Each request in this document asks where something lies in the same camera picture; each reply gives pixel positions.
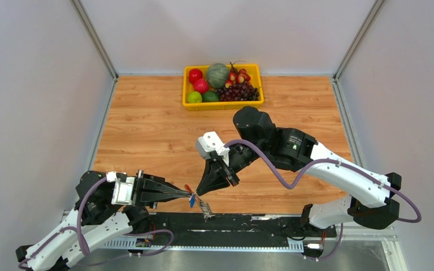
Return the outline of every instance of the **wooden table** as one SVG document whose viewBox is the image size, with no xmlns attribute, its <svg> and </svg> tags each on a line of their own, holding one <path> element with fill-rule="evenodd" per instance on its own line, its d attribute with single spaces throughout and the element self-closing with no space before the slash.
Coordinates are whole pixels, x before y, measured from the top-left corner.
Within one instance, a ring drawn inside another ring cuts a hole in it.
<svg viewBox="0 0 434 271">
<path fill-rule="evenodd" d="M 180 76 L 120 77 L 94 163 L 97 171 L 129 174 L 143 169 L 184 188 L 197 188 L 204 169 L 195 143 L 216 131 L 223 142 L 239 138 L 236 110 L 186 111 Z M 267 112 L 279 127 L 297 128 L 351 160 L 344 129 L 327 77 L 262 77 Z M 296 173 L 281 171 L 288 182 Z M 238 174 L 236 187 L 202 197 L 214 212 L 301 213 L 308 203 L 325 203 L 345 195 L 340 189 L 306 176 L 285 189 L 261 159 Z M 156 211 L 200 212 L 187 199 L 159 203 Z"/>
</svg>

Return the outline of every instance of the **perforated metal strip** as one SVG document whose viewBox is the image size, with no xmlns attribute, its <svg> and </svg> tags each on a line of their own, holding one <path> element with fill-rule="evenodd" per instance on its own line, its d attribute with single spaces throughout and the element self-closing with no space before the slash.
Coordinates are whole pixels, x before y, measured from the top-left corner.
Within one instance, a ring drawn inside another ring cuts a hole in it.
<svg viewBox="0 0 434 271">
<path fill-rule="evenodd" d="M 247 251 L 247 252 L 303 252 L 302 241 L 288 240 L 288 247 L 213 247 L 213 246 L 169 246 L 167 250 L 180 251 Z M 115 250 L 158 250 L 163 246 L 136 247 L 136 237 L 117 237 L 101 248 Z"/>
</svg>

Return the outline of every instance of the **yellow basket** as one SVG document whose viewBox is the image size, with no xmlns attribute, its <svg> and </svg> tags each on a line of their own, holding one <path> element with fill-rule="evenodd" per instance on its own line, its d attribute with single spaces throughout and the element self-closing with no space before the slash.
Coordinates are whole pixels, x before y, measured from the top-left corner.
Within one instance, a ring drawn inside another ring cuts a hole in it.
<svg viewBox="0 0 434 271">
<path fill-rule="evenodd" d="M 259 66 L 257 64 L 236 64 L 234 65 L 237 69 L 246 69 L 247 74 L 250 76 L 250 83 L 254 88 L 258 88 L 259 100 L 244 100 L 236 102 L 214 102 L 214 103 L 188 103 L 187 95 L 194 91 L 192 84 L 189 82 L 189 71 L 191 69 L 200 69 L 203 73 L 203 78 L 205 78 L 205 73 L 209 66 L 187 66 L 184 69 L 184 90 L 182 93 L 182 104 L 185 109 L 189 111 L 199 111 L 199 110 L 223 110 L 223 109 L 240 109 L 244 106 L 253 106 L 259 108 L 263 103 L 263 91 L 262 91 L 262 80 L 261 72 L 259 71 Z"/>
</svg>

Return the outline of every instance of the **black metal plate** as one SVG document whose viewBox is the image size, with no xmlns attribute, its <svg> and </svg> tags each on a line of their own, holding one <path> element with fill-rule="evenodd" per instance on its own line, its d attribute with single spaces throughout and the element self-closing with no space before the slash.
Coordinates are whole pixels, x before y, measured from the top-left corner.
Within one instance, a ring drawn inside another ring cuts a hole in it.
<svg viewBox="0 0 434 271">
<path fill-rule="evenodd" d="M 269 217 L 262 214 L 218 213 L 213 220 L 205 221 L 201 213 L 155 213 L 151 222 L 157 229 L 174 233 L 174 246 L 225 246 L 225 247 L 287 247 L 287 238 L 281 228 L 291 236 L 297 231 L 300 217 Z M 336 237 L 335 228 L 326 229 L 327 237 Z M 323 230 L 305 229 L 307 237 L 321 237 Z M 157 234 L 153 244 L 164 245 L 170 240 L 167 234 Z"/>
</svg>

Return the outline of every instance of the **green apple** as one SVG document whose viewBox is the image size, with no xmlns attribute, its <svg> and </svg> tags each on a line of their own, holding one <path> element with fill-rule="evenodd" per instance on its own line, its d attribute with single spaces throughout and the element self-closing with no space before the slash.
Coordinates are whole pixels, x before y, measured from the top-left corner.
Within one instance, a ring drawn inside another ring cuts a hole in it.
<svg viewBox="0 0 434 271">
<path fill-rule="evenodd" d="M 202 95 L 197 92 L 193 91 L 187 95 L 187 102 L 189 103 L 202 103 Z"/>
</svg>

